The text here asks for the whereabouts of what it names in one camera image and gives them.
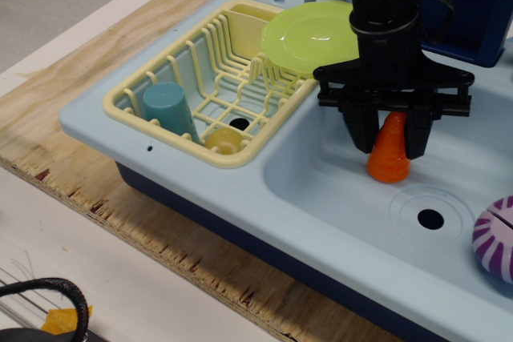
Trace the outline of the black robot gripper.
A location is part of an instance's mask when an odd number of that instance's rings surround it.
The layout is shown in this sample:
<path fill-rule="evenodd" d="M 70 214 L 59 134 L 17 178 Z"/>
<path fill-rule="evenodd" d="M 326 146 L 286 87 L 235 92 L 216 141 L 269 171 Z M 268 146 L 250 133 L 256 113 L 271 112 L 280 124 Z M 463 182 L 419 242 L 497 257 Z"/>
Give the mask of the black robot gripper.
<path fill-rule="evenodd" d="M 438 0 L 447 9 L 438 43 L 454 17 L 451 0 Z M 421 48 L 426 37 L 421 0 L 352 0 L 349 16 L 357 36 L 359 57 L 319 66 L 314 78 L 321 90 L 319 103 L 338 107 L 354 146 L 366 154 L 379 132 L 378 111 L 407 112 L 404 128 L 406 156 L 425 154 L 433 118 L 467 116 L 474 75 L 427 58 Z"/>

